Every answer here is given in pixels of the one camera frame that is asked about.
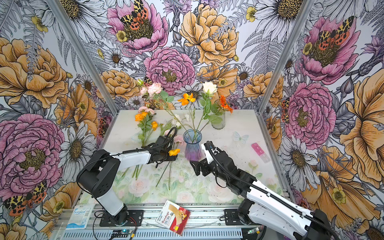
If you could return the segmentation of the pink rose flower stem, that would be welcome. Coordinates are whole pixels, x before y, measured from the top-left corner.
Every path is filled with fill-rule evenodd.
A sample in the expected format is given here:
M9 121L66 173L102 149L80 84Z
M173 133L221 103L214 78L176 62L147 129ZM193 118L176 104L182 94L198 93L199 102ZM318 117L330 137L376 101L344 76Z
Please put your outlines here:
M172 109L171 105L174 100L174 97L169 95L160 83L152 83L151 85L142 85L140 97L145 101L146 107L155 110L163 110L167 114L169 114L172 119L174 114L174 109ZM178 129L187 129L187 126L180 127Z

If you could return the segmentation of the aluminium frame post right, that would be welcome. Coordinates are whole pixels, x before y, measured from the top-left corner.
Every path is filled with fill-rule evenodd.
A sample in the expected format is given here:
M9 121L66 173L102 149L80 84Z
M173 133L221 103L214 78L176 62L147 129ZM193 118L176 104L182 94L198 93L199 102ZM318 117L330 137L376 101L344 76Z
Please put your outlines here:
M287 38L287 42L283 48L282 53L280 54L277 65L276 65L275 69L273 70L270 84L267 86L266 92L264 93L264 96L262 97L262 101L260 102L260 104L258 106L258 114L259 115L261 115L263 113L264 109L266 108L267 103L269 102L269 100L272 96L274 88L278 84L279 78L280 78L281 73L283 71L283 68L286 64L286 61L289 58L290 52L292 51L294 45L297 43L299 34L301 33L302 29L305 27L306 21L310 15L311 9L312 9L314 4L315 4L315 1L313 1L313 0L304 1L302 4L302 7L299 11L296 22L294 23L293 29Z

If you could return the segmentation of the orange gerbera flower stem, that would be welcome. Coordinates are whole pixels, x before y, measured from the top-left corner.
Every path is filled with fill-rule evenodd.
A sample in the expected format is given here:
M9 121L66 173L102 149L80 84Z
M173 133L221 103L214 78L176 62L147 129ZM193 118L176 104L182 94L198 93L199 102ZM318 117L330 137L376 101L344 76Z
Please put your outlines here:
M225 112L229 112L230 114L233 113L233 108L230 106L230 104L227 102L226 97L221 96L217 101L214 102L215 104L218 104L219 110Z

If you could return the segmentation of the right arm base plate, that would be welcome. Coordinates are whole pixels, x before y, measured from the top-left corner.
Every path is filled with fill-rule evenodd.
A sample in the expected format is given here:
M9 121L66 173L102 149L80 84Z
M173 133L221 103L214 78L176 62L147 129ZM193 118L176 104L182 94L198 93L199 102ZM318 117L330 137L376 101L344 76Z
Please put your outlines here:
M224 209L224 221L226 226L249 225L248 215L237 209Z

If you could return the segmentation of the green circuit board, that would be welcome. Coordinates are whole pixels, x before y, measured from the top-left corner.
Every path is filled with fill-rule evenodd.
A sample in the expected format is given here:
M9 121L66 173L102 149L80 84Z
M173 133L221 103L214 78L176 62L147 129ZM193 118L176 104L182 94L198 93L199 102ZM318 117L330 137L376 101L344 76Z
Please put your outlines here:
M110 237L110 240L113 240L116 238L123 238L123 239L128 238L128 240L132 240L135 237L136 232L137 232L136 229L134 229L134 230L124 229L121 231L113 232L113 234Z

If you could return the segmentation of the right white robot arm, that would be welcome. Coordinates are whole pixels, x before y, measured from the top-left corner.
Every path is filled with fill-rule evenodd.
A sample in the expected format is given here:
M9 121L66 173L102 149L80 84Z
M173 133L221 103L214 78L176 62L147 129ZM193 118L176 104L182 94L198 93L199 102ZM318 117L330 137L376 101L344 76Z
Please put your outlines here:
M243 197L237 209L242 224L263 225L291 240L339 239L321 210L311 211L276 194L256 177L237 168L233 159L211 141L200 148L205 158L191 163L195 174L213 174L215 178L223 180L232 193Z

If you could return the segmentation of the red white bandage box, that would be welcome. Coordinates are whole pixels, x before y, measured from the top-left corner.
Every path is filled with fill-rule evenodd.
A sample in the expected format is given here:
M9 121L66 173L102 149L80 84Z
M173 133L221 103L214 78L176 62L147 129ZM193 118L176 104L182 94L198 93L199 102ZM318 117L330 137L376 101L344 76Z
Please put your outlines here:
M166 201L155 221L162 227L182 235L191 212L171 201Z

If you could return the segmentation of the clear glass vase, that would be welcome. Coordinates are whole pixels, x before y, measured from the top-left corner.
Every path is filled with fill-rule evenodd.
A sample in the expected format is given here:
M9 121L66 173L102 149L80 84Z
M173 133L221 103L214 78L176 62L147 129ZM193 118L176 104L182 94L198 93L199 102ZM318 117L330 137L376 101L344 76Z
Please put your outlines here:
M226 125L226 114L223 111L219 111L215 113L215 118L211 122L211 125L216 130L221 130Z

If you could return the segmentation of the purple blue glass vase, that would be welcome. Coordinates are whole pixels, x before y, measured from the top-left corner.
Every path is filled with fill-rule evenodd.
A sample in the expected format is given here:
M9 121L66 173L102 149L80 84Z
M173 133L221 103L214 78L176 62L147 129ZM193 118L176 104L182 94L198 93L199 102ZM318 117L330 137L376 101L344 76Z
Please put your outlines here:
M202 133L198 130L189 129L183 134L186 143L185 157L188 161L199 162L202 158L201 141Z

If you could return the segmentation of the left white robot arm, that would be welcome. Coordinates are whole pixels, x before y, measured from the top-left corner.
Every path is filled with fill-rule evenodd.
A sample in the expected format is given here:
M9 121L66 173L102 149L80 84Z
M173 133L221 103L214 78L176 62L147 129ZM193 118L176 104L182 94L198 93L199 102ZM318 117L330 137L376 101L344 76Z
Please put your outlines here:
M80 170L76 182L103 207L114 225L122 226L129 219L129 214L126 205L113 190L118 171L134 166L152 163L159 165L163 162L175 161L177 157L169 155L175 136L175 134L159 136L156 142L149 146L118 154L98 150Z

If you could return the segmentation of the cream white rose stem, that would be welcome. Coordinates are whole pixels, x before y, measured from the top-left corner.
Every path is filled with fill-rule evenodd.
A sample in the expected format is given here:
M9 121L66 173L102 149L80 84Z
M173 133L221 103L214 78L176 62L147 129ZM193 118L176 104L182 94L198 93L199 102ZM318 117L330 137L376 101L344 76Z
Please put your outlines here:
M221 111L219 110L218 104L212 103L214 95L217 93L218 87L212 82L203 83L203 96L201 99L201 104L203 106L203 113L199 120L198 126L195 130L202 132L202 130L211 123L215 118L215 113Z

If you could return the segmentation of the aluminium frame post left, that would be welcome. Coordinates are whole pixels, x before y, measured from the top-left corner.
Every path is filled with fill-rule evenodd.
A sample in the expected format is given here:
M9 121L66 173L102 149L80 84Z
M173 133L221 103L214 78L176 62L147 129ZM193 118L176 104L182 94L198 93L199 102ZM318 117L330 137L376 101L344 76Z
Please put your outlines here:
M78 56L82 60L82 63L87 69L88 74L94 80L98 90L100 91L106 104L110 108L112 115L116 117L119 113L119 109L115 104L113 98L111 97L110 93L108 92L107 87L104 84L104 81L99 75L99 72L97 71L96 66L92 62L85 46L83 45L81 38L78 36L76 28L70 22L70 19L66 14L65 9L61 5L61 2L48 1L47 4L50 10L53 12L54 16L56 17L58 23L63 28L64 32L67 34L69 41L71 42Z

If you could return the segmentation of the pink carnation pair stem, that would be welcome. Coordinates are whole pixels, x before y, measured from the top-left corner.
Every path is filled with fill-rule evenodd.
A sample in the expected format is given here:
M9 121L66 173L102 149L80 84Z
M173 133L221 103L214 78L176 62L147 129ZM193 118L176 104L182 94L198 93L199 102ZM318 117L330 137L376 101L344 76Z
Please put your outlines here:
M168 145L166 145L165 151L166 151L166 160L163 160L163 162L167 162L167 165L165 166L157 184L156 188L160 184L164 174L167 170L169 170L169 176L168 176L168 188L170 189L171 184L171 172L172 172L172 162L176 160L178 154L180 153L180 147L185 145L185 141L183 140L183 137L181 135L177 135L177 128L173 127L169 130L165 130L160 134L160 137L164 138L162 142L166 142L170 139L170 142Z

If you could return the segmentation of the orange yellow ranunculus bunch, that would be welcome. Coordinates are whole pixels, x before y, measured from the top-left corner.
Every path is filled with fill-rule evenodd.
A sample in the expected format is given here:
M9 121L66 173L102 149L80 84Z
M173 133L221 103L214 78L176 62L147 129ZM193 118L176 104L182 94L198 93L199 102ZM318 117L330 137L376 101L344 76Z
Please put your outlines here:
M142 148L148 145L150 136L159 126L158 122L153 120L155 114L153 109L143 106L139 108L138 114L135 115L135 121L141 129L141 132L138 134L138 139L141 141Z

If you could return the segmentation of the aluminium frame post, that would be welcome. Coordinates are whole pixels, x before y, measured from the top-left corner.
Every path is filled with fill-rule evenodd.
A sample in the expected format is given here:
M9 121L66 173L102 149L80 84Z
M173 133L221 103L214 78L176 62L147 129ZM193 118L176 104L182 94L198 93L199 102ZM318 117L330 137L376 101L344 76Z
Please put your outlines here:
M263 113L264 109L266 108L267 103L269 102L269 100L272 96L274 88L278 84L279 78L280 78L281 73L283 71L283 68L286 64L286 61L289 58L290 52L292 51L294 45L297 43L299 34L301 33L302 29L305 27L306 21L310 15L311 9L312 9L314 4L315 4L315 1L313 1L313 0L304 1L302 4L302 7L299 11L296 22L294 23L293 29L287 38L287 42L283 48L282 53L280 54L277 65L276 65L275 69L273 70L270 84L267 86L266 92L264 93L264 96L262 97L262 101L260 102L260 104L258 106L258 114L259 115L261 115Z
M81 38L78 36L76 28L70 22L70 19L66 14L65 9L61 5L61 2L48 1L47 4L50 10L53 12L54 16L56 17L58 23L63 28L64 32L67 34L69 41L71 42L78 56L82 60L82 63L87 69L88 74L94 80L98 90L100 91L106 104L110 108L112 115L116 117L119 113L119 109L115 104L113 98L111 97L110 93L108 92L107 87L104 84L104 81L99 75L99 72L97 71L96 66L92 62L85 46L83 45Z

